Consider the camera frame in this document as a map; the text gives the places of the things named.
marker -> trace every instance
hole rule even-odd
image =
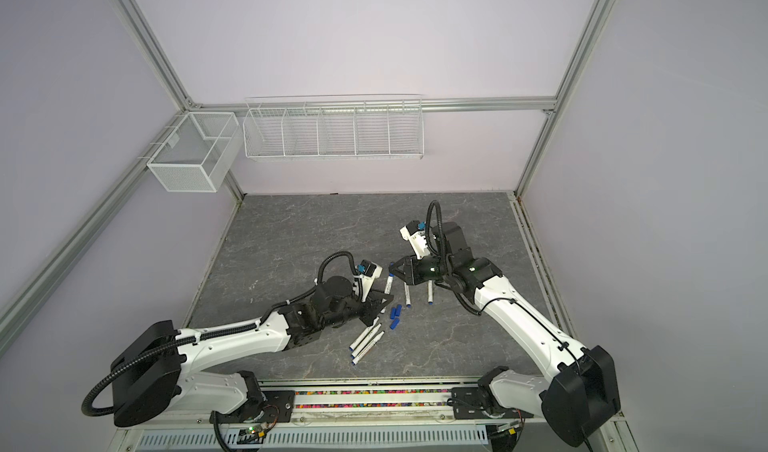
[[[358,355],[360,355],[360,352],[362,352],[362,350],[366,348],[366,345],[368,345],[368,342],[370,342],[370,340],[373,339],[373,336],[376,335],[376,332],[379,332],[379,329],[381,327],[382,327],[381,324],[376,324],[376,327],[374,327],[373,330],[369,332],[368,335],[366,335],[366,338],[363,339],[362,342],[360,342],[357,345],[357,347],[355,347],[355,350],[352,351],[352,357],[357,357]]]
[[[373,323],[371,324],[370,327],[366,327],[366,329],[364,331],[360,332],[360,335],[357,336],[357,339],[355,339],[355,342],[352,342],[352,345],[350,346],[350,351],[355,350],[355,347],[360,345],[360,341],[362,341],[362,339],[366,335],[368,335],[369,332],[371,332],[373,330],[373,328],[376,326],[376,323],[378,323],[378,322],[379,322],[379,318],[377,317],[377,318],[373,319]]]
[[[386,286],[384,287],[384,293],[389,294],[389,292],[392,290],[392,280],[395,278],[395,275],[392,273],[389,273],[389,277],[386,278]],[[383,314],[384,311],[386,311],[386,307],[382,309],[381,313]]]
[[[366,348],[364,348],[362,352],[360,352],[360,355],[352,359],[352,365],[357,365],[357,363],[360,362],[360,359],[362,358],[362,356],[367,354],[368,351],[370,351],[371,348],[373,348],[376,342],[379,342],[379,339],[381,339],[383,335],[384,335],[384,331],[379,332],[379,335],[373,338],[373,340],[366,346]]]

white wire basket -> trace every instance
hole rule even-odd
[[[420,100],[357,105],[259,104],[243,120],[245,154],[262,160],[421,158]]]
[[[231,112],[188,112],[147,166],[169,192],[216,192],[243,146]]]

gray tabletop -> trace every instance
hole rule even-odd
[[[548,311],[512,207],[505,193],[404,193],[322,196],[247,196],[238,211],[190,322],[199,328],[261,316],[269,305],[309,290],[317,266],[346,249],[360,263],[385,267],[411,255],[399,229],[424,220],[433,199],[444,222],[462,227],[475,257],[488,257],[513,286],[545,316]],[[337,259],[326,277],[350,277]],[[374,285],[384,289],[386,274]],[[405,309],[402,282],[395,281],[393,304],[403,304],[399,325],[389,329],[382,315],[382,340],[358,365],[349,345],[365,328],[353,321],[326,329],[319,340],[290,351],[258,354],[212,368],[219,373],[252,370],[260,380],[302,378],[478,377],[496,365],[539,374],[533,361],[491,317],[467,313],[449,291],[435,290],[427,304],[426,285],[411,287]]]

wire basket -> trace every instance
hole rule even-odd
[[[243,146],[231,112],[188,112],[147,167],[170,192],[216,192]]]
[[[424,155],[420,101],[249,108],[250,159],[365,159]]]

